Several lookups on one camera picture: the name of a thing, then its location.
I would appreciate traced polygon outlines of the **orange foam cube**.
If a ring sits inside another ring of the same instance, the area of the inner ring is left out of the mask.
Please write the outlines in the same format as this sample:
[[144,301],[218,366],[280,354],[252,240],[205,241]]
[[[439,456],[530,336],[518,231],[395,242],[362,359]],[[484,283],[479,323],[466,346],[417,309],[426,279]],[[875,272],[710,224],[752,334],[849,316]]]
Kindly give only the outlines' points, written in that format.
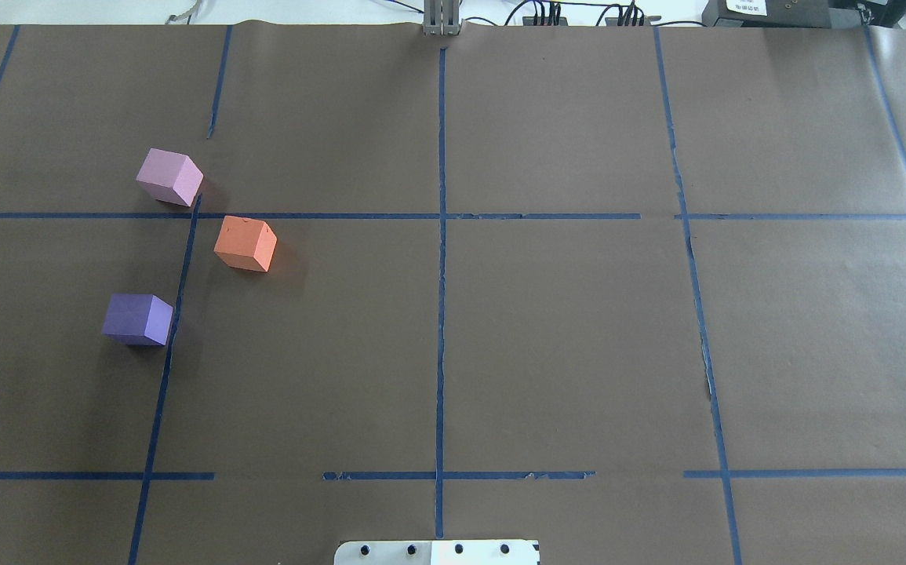
[[231,268],[269,272],[277,236],[265,221],[227,215],[216,237],[213,252]]

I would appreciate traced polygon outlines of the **black power strip left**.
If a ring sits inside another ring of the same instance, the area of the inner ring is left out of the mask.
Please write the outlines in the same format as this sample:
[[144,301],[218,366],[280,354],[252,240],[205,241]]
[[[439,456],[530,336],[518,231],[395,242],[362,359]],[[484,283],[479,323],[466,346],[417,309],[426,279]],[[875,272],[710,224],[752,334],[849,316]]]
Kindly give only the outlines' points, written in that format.
[[541,15],[524,16],[523,26],[527,27],[563,27],[568,26],[569,21],[565,16],[560,15]]

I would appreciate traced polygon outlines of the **black power strip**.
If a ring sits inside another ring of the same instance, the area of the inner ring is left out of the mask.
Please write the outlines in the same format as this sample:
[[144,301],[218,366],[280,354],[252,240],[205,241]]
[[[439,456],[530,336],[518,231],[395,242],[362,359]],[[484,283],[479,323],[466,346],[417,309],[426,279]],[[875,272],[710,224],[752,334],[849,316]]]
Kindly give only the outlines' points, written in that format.
[[568,26],[569,21],[565,16],[560,15],[541,15],[524,16],[523,26],[527,27],[563,27]]
[[604,16],[601,20],[607,27],[643,27],[657,24],[661,16]]

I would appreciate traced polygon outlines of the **pink foam cube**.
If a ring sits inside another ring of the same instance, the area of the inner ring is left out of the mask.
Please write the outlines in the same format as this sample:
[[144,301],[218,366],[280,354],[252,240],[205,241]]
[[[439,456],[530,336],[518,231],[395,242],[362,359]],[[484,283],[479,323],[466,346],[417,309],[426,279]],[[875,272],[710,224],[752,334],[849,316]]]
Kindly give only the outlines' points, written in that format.
[[151,148],[136,182],[156,200],[191,207],[204,181],[204,173],[190,157],[176,151]]

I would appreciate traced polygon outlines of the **black power strip right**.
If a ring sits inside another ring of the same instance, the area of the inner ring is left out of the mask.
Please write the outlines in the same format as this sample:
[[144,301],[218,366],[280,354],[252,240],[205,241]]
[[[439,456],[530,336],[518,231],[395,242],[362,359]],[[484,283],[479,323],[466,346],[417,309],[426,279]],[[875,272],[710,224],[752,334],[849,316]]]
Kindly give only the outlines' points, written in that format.
[[661,16],[604,16],[601,20],[607,27],[643,27],[657,24]]

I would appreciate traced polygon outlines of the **purple foam cube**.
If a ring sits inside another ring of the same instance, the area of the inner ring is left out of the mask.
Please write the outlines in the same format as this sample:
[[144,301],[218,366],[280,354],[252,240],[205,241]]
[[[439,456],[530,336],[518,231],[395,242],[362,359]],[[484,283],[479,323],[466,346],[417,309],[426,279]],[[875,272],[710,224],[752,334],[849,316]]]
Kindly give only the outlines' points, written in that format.
[[163,347],[172,322],[173,306],[154,294],[113,293],[101,333],[129,346]]

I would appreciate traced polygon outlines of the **black computer box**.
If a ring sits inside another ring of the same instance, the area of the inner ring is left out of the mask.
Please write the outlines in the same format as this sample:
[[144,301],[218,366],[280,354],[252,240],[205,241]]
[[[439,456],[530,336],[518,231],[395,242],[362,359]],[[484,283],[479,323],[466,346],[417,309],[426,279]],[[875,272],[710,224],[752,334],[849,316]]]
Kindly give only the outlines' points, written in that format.
[[893,28],[906,1],[708,1],[700,22],[708,27]]

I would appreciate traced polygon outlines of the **aluminium frame post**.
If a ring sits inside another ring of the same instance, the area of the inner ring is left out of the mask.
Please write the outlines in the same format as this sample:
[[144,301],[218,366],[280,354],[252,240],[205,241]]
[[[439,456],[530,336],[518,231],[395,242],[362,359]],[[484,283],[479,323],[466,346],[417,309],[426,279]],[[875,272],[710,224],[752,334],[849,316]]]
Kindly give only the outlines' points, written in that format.
[[462,31],[459,0],[425,0],[423,32],[426,36],[455,36]]

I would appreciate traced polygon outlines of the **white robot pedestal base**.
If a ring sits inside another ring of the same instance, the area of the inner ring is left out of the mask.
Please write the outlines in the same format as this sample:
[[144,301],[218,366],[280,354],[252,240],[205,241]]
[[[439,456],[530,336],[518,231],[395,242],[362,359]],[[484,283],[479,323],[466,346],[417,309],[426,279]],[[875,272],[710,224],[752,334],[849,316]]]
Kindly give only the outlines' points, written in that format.
[[351,541],[334,564],[540,564],[539,542],[525,539]]

